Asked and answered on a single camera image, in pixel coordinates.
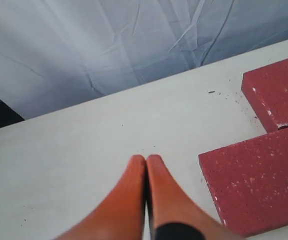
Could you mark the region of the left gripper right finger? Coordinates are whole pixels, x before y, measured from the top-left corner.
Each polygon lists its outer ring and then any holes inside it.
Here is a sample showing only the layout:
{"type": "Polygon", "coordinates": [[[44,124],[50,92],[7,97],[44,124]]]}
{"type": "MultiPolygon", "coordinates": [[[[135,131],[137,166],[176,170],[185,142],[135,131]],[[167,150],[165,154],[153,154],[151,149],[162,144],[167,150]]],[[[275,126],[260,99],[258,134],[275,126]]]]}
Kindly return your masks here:
{"type": "Polygon", "coordinates": [[[241,240],[182,190],[161,156],[147,160],[147,205],[152,240],[241,240]]]}

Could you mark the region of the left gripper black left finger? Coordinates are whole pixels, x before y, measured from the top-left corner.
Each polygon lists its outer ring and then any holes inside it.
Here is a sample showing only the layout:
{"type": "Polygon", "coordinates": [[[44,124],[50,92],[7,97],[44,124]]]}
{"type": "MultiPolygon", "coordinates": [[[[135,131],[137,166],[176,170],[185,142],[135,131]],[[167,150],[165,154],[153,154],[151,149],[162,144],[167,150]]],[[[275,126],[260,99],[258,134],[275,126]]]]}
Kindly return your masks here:
{"type": "Polygon", "coordinates": [[[145,220],[146,160],[133,155],[100,204],[58,240],[141,240],[145,220]]]}

